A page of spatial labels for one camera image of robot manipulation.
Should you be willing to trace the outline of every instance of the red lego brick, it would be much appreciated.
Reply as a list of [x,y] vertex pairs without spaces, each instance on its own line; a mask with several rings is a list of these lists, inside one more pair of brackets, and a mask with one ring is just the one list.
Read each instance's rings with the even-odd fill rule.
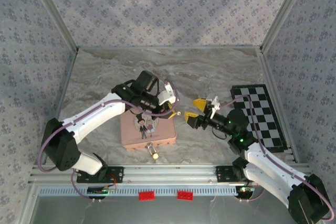
[[139,193],[139,200],[155,200],[154,191],[142,191]]
[[177,198],[182,200],[194,200],[194,193],[192,191],[178,191]]

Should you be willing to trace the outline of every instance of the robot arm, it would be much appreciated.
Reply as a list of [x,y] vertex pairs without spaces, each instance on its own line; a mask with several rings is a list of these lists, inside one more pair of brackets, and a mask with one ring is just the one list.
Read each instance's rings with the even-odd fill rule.
[[205,115],[186,112],[187,124],[194,129],[211,126],[231,137],[228,141],[230,149],[239,155],[233,162],[233,170],[239,179],[255,181],[272,193],[288,208],[297,223],[317,223],[329,212],[331,205],[321,179],[315,174],[306,176],[266,150],[252,132],[247,131],[249,120],[242,110],[233,109],[224,117],[214,113],[219,110],[217,97],[197,99],[193,103]]
[[102,179],[106,174],[106,163],[97,154],[81,153],[77,145],[91,131],[132,106],[151,111],[153,118],[173,117],[175,112],[171,104],[177,99],[170,83],[165,82],[165,91],[158,95],[149,94],[158,81],[152,73],[143,71],[136,80],[117,85],[102,100],[83,112],[62,122],[51,119],[45,128],[41,152],[44,149],[59,170],[78,169],[97,176],[98,180]]

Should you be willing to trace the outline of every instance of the checkerboard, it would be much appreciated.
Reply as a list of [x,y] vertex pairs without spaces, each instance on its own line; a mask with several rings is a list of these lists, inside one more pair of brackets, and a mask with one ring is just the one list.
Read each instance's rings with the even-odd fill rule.
[[[266,85],[257,84],[248,86],[232,86],[231,95],[233,99],[243,94],[247,94],[251,98],[254,121],[263,145],[273,153],[284,152],[284,150],[287,150],[287,144],[275,114]],[[247,130],[253,131],[253,136],[257,138],[247,98],[235,102],[234,107],[242,109],[244,114],[248,116],[250,124],[247,127]]]

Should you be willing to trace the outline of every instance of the patterned wallpaper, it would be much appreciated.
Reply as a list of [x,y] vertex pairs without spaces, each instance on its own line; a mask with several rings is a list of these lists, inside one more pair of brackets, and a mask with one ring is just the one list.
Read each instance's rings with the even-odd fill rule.
[[284,0],[54,0],[83,46],[260,45]]
[[40,0],[0,5],[0,223],[14,223],[71,54]]
[[335,207],[336,0],[297,0],[267,56],[301,161]]

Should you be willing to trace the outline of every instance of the gray marble surface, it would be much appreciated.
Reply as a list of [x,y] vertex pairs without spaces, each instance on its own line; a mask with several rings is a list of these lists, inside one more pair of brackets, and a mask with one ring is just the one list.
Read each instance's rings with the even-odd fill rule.
[[[198,112],[194,99],[209,93],[221,102],[231,100],[232,85],[263,83],[254,49],[92,49],[79,50],[60,119],[73,116],[102,99],[115,85],[135,79],[142,70],[169,78],[179,90],[181,102],[174,118],[174,145],[159,146],[154,161],[148,150],[126,151],[121,145],[119,117],[91,132],[80,149],[95,152],[108,164],[228,164],[236,159],[227,141],[219,140],[208,128],[192,129],[184,112]],[[231,108],[223,108],[226,115]]]

